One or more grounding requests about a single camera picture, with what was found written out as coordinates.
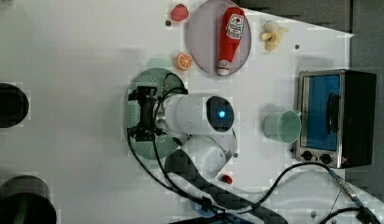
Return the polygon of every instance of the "small red button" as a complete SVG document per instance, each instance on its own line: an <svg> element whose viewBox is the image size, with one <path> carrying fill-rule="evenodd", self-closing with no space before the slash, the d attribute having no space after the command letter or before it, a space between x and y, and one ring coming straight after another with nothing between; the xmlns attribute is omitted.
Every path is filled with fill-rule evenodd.
<svg viewBox="0 0 384 224"><path fill-rule="evenodd" d="M220 178L220 181L223 181L224 183L231 185L233 183L233 179L229 175L223 175Z"/></svg>

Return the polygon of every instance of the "red ketchup bottle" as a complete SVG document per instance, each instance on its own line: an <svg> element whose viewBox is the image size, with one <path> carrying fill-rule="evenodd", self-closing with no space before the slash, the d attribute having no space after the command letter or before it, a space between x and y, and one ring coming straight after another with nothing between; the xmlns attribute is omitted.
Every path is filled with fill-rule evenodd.
<svg viewBox="0 0 384 224"><path fill-rule="evenodd" d="M241 41L244 30L244 11L239 7L229 7L223 14L220 28L220 49L218 73L229 75L230 63Z"/></svg>

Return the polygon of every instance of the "oven knob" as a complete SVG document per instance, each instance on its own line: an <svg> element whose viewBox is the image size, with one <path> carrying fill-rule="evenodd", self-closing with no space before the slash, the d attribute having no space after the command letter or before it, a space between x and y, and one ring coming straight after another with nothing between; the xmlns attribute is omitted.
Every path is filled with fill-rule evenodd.
<svg viewBox="0 0 384 224"><path fill-rule="evenodd" d="M306 161L311 161L311 159L313 158L313 154L311 154L311 152L309 152L309 151L305 151L305 152L302 154L302 157L303 157Z"/></svg>
<svg viewBox="0 0 384 224"><path fill-rule="evenodd" d="M323 164L329 164L331 163L332 158L328 154L323 154L322 156L320 156L320 160L322 161Z"/></svg>

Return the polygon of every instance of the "orange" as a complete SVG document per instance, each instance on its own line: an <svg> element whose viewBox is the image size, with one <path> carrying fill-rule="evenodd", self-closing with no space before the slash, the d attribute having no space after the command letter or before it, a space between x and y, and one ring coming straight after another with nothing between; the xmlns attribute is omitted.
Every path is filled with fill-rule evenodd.
<svg viewBox="0 0 384 224"><path fill-rule="evenodd" d="M188 53L180 53L175 59L175 67L179 71L187 71L192 66L192 56Z"/></svg>

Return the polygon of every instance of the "mint green mug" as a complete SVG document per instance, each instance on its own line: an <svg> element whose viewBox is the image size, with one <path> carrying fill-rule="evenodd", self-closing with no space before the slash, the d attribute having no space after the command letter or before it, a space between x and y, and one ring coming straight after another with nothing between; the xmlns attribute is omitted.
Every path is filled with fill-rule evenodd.
<svg viewBox="0 0 384 224"><path fill-rule="evenodd" d="M270 113L264 119L264 134L275 141L294 143L302 130L301 115L298 110Z"/></svg>

